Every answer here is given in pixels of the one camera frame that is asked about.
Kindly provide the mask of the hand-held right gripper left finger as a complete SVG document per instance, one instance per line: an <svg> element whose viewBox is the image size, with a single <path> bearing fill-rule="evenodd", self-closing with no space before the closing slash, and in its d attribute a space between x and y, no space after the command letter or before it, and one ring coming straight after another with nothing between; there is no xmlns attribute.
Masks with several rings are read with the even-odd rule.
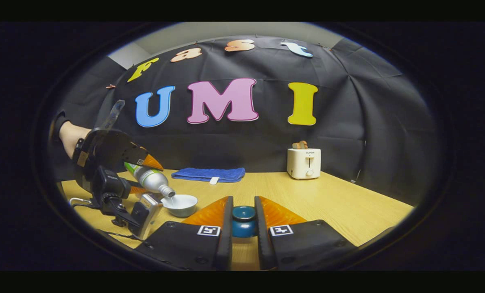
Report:
<svg viewBox="0 0 485 293"><path fill-rule="evenodd" d="M188 219L166 221L135 248L135 252L165 269L227 271L232 261L231 195Z"/></svg>

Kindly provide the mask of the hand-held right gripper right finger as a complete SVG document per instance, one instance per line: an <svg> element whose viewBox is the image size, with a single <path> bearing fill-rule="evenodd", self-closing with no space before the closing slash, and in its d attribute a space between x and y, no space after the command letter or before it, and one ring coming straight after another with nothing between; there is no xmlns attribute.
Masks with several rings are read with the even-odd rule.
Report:
<svg viewBox="0 0 485 293"><path fill-rule="evenodd" d="M315 271L339 267L357 247L326 221L308 221L257 196L257 238L261 270Z"/></svg>

